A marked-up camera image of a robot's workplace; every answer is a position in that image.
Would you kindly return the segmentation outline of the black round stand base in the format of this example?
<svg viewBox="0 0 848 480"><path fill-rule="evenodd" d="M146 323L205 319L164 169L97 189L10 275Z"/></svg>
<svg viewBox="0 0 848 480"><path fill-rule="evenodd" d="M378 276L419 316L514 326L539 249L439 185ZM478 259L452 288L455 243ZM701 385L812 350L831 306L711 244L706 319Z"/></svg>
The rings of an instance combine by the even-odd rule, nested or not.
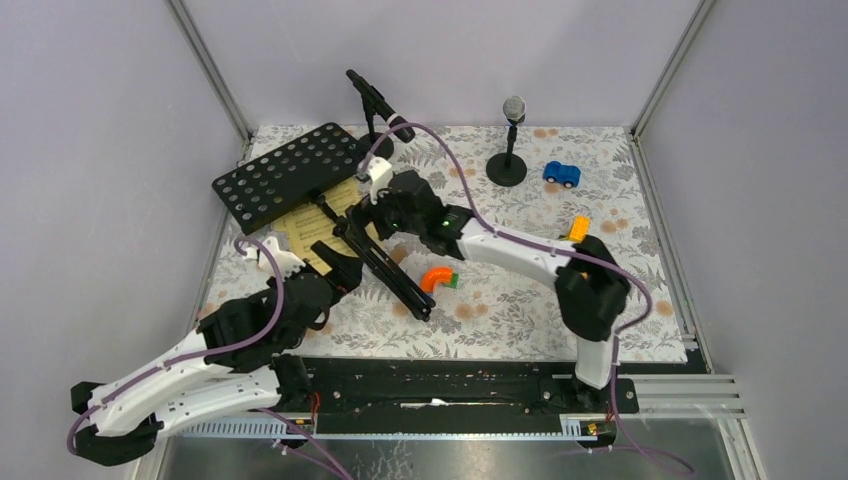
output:
<svg viewBox="0 0 848 480"><path fill-rule="evenodd" d="M377 111L374 102L365 95L361 96L361 101L368 132L357 140L357 151L365 155L374 145L374 142L379 139L380 134L375 129L374 117L377 115ZM390 139L384 140L375 150L375 155L384 159L390 159L394 153L394 143Z"/></svg>

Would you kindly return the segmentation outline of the black music stand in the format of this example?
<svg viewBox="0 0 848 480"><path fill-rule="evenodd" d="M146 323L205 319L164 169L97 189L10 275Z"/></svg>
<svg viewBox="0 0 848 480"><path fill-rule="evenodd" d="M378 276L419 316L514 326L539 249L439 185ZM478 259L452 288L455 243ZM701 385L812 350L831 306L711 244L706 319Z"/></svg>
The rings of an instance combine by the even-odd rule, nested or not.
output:
<svg viewBox="0 0 848 480"><path fill-rule="evenodd" d="M362 156L355 138L336 123L316 127L212 181L241 231L251 234L294 209L311 204L375 277L427 322L435 301L394 262L367 232L369 221L358 192L351 207L331 207L328 191L354 177Z"/></svg>

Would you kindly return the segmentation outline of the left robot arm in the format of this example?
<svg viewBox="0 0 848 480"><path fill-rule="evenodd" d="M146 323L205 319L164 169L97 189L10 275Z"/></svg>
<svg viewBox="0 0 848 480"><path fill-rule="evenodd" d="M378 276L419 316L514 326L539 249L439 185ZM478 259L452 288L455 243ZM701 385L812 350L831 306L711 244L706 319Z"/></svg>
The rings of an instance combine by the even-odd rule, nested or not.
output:
<svg viewBox="0 0 848 480"><path fill-rule="evenodd" d="M362 261L317 242L312 250L330 268L320 273L273 237L241 237L234 247L267 274L266 287L224 302L135 372L74 385L77 418L66 438L71 454L117 466L206 421L319 405L304 361L292 352L307 331L322 330L331 308L359 287Z"/></svg>

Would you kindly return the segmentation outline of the black microphone stand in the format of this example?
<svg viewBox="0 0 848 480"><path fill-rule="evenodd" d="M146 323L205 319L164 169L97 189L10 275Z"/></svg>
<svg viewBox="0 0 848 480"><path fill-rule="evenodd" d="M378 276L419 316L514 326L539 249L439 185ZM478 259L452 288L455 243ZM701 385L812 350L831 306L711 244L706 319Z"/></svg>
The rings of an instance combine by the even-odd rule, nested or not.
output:
<svg viewBox="0 0 848 480"><path fill-rule="evenodd" d="M518 126L511 125L507 133L506 151L493 155L486 164L486 175L496 185L514 187L526 178L526 163L519 155L514 153L517 133Z"/></svg>

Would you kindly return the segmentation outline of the yellow sheet music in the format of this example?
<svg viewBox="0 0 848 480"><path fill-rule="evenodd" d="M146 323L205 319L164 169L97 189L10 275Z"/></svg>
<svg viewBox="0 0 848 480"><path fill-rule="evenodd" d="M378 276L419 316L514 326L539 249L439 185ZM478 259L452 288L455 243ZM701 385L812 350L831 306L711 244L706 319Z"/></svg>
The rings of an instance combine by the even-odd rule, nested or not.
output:
<svg viewBox="0 0 848 480"><path fill-rule="evenodd" d="M328 190L324 198L335 214L343 216L348 207L361 199L359 186L355 179L347 179ZM331 267L312 251L311 246L315 242L323 242L340 255L356 256L342 239L333 234L334 227L335 223L314 204L301 205L272 223L275 232L285 235L286 249L321 274L328 273Z"/></svg>

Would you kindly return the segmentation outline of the black microphone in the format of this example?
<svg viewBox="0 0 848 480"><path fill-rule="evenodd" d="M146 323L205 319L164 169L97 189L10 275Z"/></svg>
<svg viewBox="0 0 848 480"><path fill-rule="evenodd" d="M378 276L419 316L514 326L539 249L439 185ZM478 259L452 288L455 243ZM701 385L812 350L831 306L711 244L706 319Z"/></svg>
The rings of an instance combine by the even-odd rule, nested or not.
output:
<svg viewBox="0 0 848 480"><path fill-rule="evenodd" d="M362 95L365 95L369 100L374 102L374 106L377 111L376 116L382 118L390 128L397 127L407 122L404 117L400 116L388 104L385 97L355 70L348 69L345 74L351 81L354 89L360 94L360 98Z"/></svg>

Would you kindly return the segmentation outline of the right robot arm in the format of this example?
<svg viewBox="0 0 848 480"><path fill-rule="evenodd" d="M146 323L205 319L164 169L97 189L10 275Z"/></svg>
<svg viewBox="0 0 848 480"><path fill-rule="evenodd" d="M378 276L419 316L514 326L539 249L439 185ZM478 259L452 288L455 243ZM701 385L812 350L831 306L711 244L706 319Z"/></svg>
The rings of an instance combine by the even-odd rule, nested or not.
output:
<svg viewBox="0 0 848 480"><path fill-rule="evenodd" d="M597 412L613 398L613 327L631 285L602 241L549 240L500 226L487 227L471 209L448 205L414 171L367 174L362 207L378 236L413 235L432 253L486 263L530 278L557 297L562 321L575 334L575 402Z"/></svg>

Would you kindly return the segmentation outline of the silver microphone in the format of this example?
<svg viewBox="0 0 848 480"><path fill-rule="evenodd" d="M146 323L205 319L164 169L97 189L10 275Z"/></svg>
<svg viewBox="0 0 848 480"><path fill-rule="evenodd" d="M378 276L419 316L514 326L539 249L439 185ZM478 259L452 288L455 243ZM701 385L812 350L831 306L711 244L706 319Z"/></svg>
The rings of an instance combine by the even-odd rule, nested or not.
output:
<svg viewBox="0 0 848 480"><path fill-rule="evenodd" d="M510 125L518 126L525 121L527 104L523 97L513 95L502 106L503 114Z"/></svg>

